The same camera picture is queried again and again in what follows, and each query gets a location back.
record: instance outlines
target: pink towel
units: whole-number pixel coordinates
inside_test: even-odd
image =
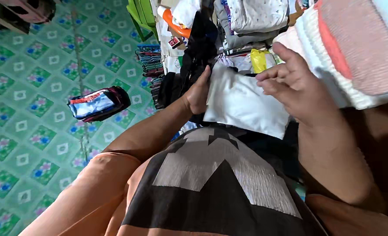
[[[387,93],[388,29],[371,0],[323,0],[320,4],[321,20],[344,54],[353,87],[368,95]]]

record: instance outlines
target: floor mat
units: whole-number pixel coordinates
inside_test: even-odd
[[[63,3],[50,24],[32,25],[29,35],[0,31],[0,235],[20,233],[76,178],[86,157],[156,111],[126,5]],[[128,92],[128,109],[89,125],[73,119],[70,96],[112,85]]]

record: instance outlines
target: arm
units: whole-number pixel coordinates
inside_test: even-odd
[[[324,84],[299,54],[280,43],[273,48],[286,64],[257,75],[257,84],[299,122],[301,165],[340,200],[379,211],[383,201],[370,169]]]
[[[141,162],[160,152],[193,114],[206,111],[209,75],[210,67],[207,66],[181,98],[124,131],[103,152],[129,154]]]

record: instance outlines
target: gray fabric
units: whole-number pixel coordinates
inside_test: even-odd
[[[215,0],[214,5],[216,15],[218,16],[220,24],[225,31],[229,49],[234,49],[243,46],[249,42],[264,41],[278,35],[278,30],[274,30],[267,33],[255,32],[243,35],[231,35],[231,31],[229,30],[228,15],[226,14],[225,8],[223,7],[220,0]]]

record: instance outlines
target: orange plastic object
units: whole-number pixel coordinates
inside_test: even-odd
[[[159,6],[157,8],[157,13],[168,23],[168,25],[175,30],[179,35],[186,37],[187,39],[190,38],[191,29],[183,29],[178,25],[175,25],[172,23],[172,13],[170,9],[166,9],[162,6]]]

